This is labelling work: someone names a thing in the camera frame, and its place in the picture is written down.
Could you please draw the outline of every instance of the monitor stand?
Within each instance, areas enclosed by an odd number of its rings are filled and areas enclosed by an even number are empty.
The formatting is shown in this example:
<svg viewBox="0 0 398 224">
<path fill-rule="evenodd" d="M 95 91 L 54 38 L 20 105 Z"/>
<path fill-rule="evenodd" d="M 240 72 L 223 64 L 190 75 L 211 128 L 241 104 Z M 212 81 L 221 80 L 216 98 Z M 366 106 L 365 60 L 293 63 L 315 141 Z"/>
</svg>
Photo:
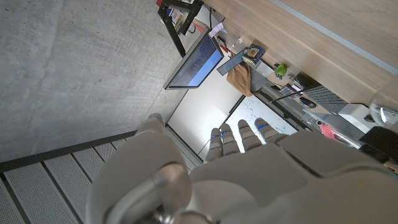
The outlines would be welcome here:
<svg viewBox="0 0 398 224">
<path fill-rule="evenodd" d="M 186 53 L 184 46 L 181 43 L 179 34 L 185 35 L 195 18 L 198 15 L 201 6 L 203 5 L 203 1 L 201 0 L 194 0 L 192 4 L 178 1 L 178 0 L 163 0 L 162 4 L 157 11 L 160 18 L 162 18 L 164 24 L 166 25 L 167 31 L 169 32 L 178 52 L 180 53 L 181 57 L 184 57 Z M 175 30 L 172 22 L 172 17 L 167 15 L 167 10 L 169 8 L 178 9 L 182 12 L 187 12 L 188 16 L 185 19 L 185 22 Z"/>
</svg>

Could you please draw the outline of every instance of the computer monitor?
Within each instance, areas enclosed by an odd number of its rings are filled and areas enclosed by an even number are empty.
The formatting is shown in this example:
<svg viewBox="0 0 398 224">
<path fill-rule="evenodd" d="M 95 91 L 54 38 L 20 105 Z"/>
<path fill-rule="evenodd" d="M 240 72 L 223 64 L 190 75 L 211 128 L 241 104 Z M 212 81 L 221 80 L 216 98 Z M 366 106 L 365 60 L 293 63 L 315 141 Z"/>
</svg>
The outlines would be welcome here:
<svg viewBox="0 0 398 224">
<path fill-rule="evenodd" d="M 166 81 L 165 90 L 198 88 L 221 61 L 223 53 L 208 33 L 208 29 L 201 33 Z"/>
</svg>

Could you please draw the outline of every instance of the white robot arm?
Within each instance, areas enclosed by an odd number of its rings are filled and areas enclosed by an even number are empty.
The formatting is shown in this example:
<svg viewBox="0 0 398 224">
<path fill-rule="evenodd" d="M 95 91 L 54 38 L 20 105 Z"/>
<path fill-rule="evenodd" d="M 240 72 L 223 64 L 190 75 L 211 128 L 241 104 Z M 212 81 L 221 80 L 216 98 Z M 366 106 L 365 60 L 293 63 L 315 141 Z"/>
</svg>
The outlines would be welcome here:
<svg viewBox="0 0 398 224">
<path fill-rule="evenodd" d="M 398 223 L 398 180 L 380 163 L 310 132 L 279 134 L 263 119 L 211 132 L 205 164 L 188 175 L 153 114 L 93 182 L 87 222 Z"/>
</svg>

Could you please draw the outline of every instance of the gray concrete floor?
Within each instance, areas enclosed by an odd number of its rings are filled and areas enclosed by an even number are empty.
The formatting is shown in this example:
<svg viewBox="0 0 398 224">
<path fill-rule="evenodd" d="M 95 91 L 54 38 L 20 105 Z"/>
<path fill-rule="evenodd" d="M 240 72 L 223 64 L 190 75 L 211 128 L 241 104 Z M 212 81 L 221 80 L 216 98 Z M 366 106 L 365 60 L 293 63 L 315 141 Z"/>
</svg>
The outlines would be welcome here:
<svg viewBox="0 0 398 224">
<path fill-rule="evenodd" d="M 152 0 L 0 0 L 0 162 L 167 121 L 185 91 Z M 191 46 L 199 33 L 187 34 Z"/>
</svg>

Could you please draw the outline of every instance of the brown paper bag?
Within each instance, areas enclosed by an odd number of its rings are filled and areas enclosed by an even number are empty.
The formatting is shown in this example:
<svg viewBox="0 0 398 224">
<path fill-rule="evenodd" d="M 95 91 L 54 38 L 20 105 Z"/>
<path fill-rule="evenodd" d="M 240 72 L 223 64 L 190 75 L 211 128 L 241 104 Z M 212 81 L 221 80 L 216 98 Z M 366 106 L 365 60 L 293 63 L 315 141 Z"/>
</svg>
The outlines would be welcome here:
<svg viewBox="0 0 398 224">
<path fill-rule="evenodd" d="M 245 96 L 252 96 L 249 65 L 242 62 L 228 72 L 226 80 Z"/>
</svg>

